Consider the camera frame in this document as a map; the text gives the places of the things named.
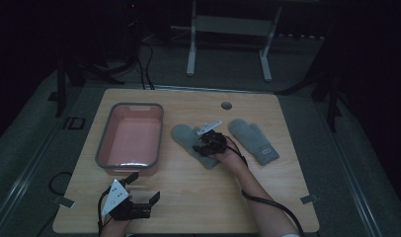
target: oven mitt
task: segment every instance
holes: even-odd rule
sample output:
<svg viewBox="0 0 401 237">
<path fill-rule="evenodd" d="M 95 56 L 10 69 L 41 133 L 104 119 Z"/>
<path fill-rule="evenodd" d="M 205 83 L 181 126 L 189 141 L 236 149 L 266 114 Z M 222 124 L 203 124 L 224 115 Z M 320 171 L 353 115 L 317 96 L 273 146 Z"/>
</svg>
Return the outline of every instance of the oven mitt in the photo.
<svg viewBox="0 0 401 237">
<path fill-rule="evenodd" d="M 261 165 L 264 166 L 280 157 L 256 124 L 249 125 L 238 118 L 228 125 L 228 129 Z"/>
<path fill-rule="evenodd" d="M 185 124 L 178 124 L 172 129 L 172 137 L 177 143 L 183 146 L 189 152 L 189 154 L 199 160 L 207 169 L 212 169 L 219 164 L 219 161 L 210 157 L 203 157 L 194 150 L 194 145 L 200 144 L 200 137 L 197 134 L 199 130 L 200 129 L 198 127 L 191 129 Z"/>
</svg>

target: human arm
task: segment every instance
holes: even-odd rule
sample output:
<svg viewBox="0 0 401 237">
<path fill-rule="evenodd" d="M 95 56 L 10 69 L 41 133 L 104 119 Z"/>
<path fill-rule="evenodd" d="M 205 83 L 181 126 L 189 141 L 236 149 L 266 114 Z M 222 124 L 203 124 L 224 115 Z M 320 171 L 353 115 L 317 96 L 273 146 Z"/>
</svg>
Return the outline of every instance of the human arm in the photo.
<svg viewBox="0 0 401 237">
<path fill-rule="evenodd" d="M 109 215 L 105 218 L 105 225 L 101 237 L 123 237 L 130 220 L 114 220 Z"/>
<path fill-rule="evenodd" d="M 227 145 L 237 149 L 232 140 L 227 139 Z M 212 156 L 219 160 L 237 178 L 241 189 L 249 196 L 273 200 L 263 189 L 256 177 L 251 173 L 246 164 L 231 149 L 224 153 L 216 153 Z M 247 199 L 253 218 L 263 237 L 281 237 L 286 234 L 296 234 L 298 231 L 286 214 L 277 207 Z"/>
</svg>

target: plastic container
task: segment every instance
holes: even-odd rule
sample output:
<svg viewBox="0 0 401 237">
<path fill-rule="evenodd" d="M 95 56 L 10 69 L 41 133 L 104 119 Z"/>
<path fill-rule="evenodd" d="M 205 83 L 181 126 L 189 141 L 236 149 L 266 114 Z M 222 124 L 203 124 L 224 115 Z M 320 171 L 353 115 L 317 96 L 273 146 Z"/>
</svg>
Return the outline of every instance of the plastic container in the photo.
<svg viewBox="0 0 401 237">
<path fill-rule="evenodd" d="M 157 172 L 164 110 L 158 104 L 119 103 L 109 115 L 96 155 L 109 175 Z"/>
</svg>

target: white metal frame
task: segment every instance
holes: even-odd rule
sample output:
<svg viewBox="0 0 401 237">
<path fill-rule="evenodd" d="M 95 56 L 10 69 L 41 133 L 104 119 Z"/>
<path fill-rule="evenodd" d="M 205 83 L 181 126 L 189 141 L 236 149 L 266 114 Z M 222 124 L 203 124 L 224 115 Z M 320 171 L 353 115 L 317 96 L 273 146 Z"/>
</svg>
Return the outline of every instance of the white metal frame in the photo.
<svg viewBox="0 0 401 237">
<path fill-rule="evenodd" d="M 268 53 L 281 16 L 281 7 L 278 7 L 272 21 L 264 21 L 197 15 L 197 0 L 193 0 L 192 4 L 191 48 L 189 51 L 188 69 L 186 71 L 188 76 L 193 76 L 195 74 L 197 32 L 214 32 L 267 37 L 265 46 L 259 50 L 259 56 L 265 81 L 272 80 Z"/>
</svg>

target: table hole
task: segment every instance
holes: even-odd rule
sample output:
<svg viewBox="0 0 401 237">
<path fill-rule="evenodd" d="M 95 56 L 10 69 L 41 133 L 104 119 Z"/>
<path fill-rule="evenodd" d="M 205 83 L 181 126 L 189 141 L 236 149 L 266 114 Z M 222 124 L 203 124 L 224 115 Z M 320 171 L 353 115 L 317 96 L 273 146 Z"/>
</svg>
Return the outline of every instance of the table hole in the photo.
<svg viewBox="0 0 401 237">
<path fill-rule="evenodd" d="M 221 107 L 222 107 L 223 109 L 225 109 L 226 111 L 229 111 L 229 110 L 231 110 L 232 105 L 231 105 L 231 103 L 229 103 L 229 102 L 222 102 L 222 103 L 221 103 Z"/>
</svg>

